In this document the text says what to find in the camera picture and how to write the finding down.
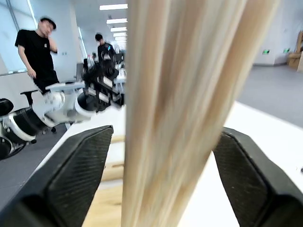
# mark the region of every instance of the green sign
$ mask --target green sign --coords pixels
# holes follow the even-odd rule
[[[283,50],[283,53],[288,53],[289,51],[290,51],[290,48],[284,49],[284,50]]]
[[[264,50],[262,54],[269,54],[270,50]]]

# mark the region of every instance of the white desk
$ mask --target white desk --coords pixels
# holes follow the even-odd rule
[[[72,125],[45,160],[70,136],[103,125],[113,125],[114,135],[124,134],[125,107],[121,110],[110,107],[93,117],[89,122]],[[225,127],[249,135],[303,192],[303,175],[300,173],[303,166],[303,163],[301,163],[303,160],[303,143],[301,143],[303,130],[301,128],[236,102]],[[110,145],[107,162],[123,160],[124,143]],[[221,183],[213,154],[211,154],[205,166],[205,170],[179,224],[180,227],[200,227],[202,225],[207,227],[239,226]]]

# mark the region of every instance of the man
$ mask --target man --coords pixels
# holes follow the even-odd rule
[[[51,56],[51,52],[58,52],[50,37],[53,30],[56,30],[56,24],[49,18],[41,18],[36,31],[20,30],[15,43],[27,74],[33,78],[42,95],[48,92],[47,86],[59,83]]]
[[[92,58],[93,58],[95,63],[98,62],[98,58],[97,58],[97,55],[96,55],[95,52],[92,53]]]
[[[116,52],[111,44],[104,41],[103,36],[99,33],[95,35],[98,42],[98,58],[99,64],[102,68],[108,68],[110,64],[115,63]]]

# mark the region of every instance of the gray carpet floor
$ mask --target gray carpet floor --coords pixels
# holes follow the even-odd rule
[[[56,126],[57,133],[50,130],[37,135],[36,144],[26,146],[20,153],[0,161],[0,207],[8,202],[27,181],[36,167],[66,132],[64,124]]]
[[[238,101],[303,128],[303,73],[254,66]]]

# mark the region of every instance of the man's hair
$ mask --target man's hair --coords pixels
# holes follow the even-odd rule
[[[51,23],[51,24],[53,25],[53,29],[54,29],[54,30],[56,30],[56,28],[57,28],[57,25],[55,24],[55,22],[52,21],[50,18],[43,17],[43,18],[40,19],[40,21],[41,21],[41,22],[43,22],[43,21],[48,21],[49,23]]]
[[[103,39],[103,36],[100,33],[97,33],[95,39],[100,42],[100,40]]]

